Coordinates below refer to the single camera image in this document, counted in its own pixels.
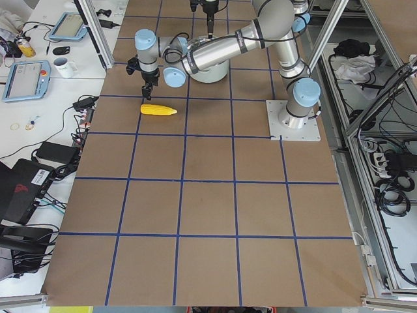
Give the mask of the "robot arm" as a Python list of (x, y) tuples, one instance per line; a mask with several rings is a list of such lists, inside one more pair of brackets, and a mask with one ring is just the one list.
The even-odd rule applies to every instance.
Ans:
[(201, 73), (238, 55), (254, 49), (273, 46), (278, 55), (280, 76), (287, 89), (288, 101), (278, 113), (278, 121), (288, 129), (300, 129), (317, 116), (312, 113), (321, 89), (309, 77), (309, 68), (299, 54), (296, 43), (309, 23), (307, 1), (252, 1), (256, 17), (245, 27), (222, 37), (213, 37), (214, 15), (218, 1), (191, 1), (196, 10), (203, 6), (207, 15), (208, 37), (200, 44), (192, 44), (187, 33), (159, 37), (150, 29), (140, 29), (134, 40), (136, 56), (128, 60), (127, 74), (139, 71), (144, 80), (141, 92), (151, 99), (160, 76), (165, 83), (177, 88), (186, 77)]
[[(228, 6), (229, 1), (225, 2), (224, 7), (219, 8), (219, 0), (189, 0), (190, 9), (192, 12), (195, 12), (198, 6), (202, 6), (203, 12), (206, 14), (207, 18), (207, 35), (208, 39), (213, 38), (214, 32), (214, 23), (215, 23), (215, 14), (226, 9)], [(309, 8), (309, 1), (291, 1), (293, 8), (295, 10), (295, 14), (301, 15), (307, 12)]]

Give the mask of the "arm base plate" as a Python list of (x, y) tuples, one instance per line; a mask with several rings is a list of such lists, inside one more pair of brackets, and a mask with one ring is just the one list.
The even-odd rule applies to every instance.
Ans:
[(293, 117), (286, 100), (267, 100), (266, 112), (271, 140), (319, 142), (321, 136), (313, 108), (306, 117)]

